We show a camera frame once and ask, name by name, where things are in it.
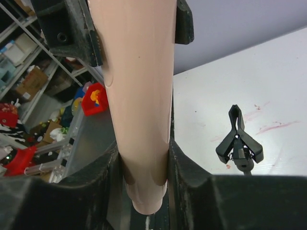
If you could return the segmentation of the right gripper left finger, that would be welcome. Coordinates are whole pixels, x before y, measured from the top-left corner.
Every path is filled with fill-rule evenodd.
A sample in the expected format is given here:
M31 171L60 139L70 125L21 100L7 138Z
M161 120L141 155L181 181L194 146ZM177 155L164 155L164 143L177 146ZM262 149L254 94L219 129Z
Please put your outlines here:
M111 170L118 160L113 142L102 156L59 183L38 177L0 179L2 230L111 230L107 210Z

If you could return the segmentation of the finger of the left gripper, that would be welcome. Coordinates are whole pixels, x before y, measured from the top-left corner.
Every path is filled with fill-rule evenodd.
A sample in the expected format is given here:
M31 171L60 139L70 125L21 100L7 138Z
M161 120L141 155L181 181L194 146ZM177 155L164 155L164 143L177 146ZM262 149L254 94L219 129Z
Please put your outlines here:
M177 0L175 43L188 45L193 42L193 15L186 0Z
M79 58L91 67L103 64L87 1L33 0L31 4L51 53Z

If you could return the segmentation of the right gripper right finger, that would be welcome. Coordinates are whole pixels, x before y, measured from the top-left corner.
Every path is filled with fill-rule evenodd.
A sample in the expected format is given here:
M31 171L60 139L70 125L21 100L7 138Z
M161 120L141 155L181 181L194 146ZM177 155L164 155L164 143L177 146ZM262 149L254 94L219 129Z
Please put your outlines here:
M175 140L168 158L169 227L172 230L304 230L307 179L212 175L191 160Z

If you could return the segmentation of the beige microphone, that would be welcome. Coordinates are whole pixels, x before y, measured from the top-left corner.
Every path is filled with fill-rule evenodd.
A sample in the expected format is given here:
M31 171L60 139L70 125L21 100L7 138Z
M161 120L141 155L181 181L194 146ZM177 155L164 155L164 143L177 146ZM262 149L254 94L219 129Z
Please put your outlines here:
M167 188L177 3L91 0L102 73L127 193L157 212Z

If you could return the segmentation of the black round-base clip stand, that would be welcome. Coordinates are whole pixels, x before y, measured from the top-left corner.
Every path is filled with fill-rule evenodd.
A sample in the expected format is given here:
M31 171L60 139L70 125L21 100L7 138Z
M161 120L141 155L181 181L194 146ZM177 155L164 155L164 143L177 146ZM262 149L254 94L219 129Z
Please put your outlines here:
M231 130L216 147L216 154L222 163L233 161L245 176L251 176L254 164L264 159L263 146L245 132L242 111L238 105L232 105L228 115Z

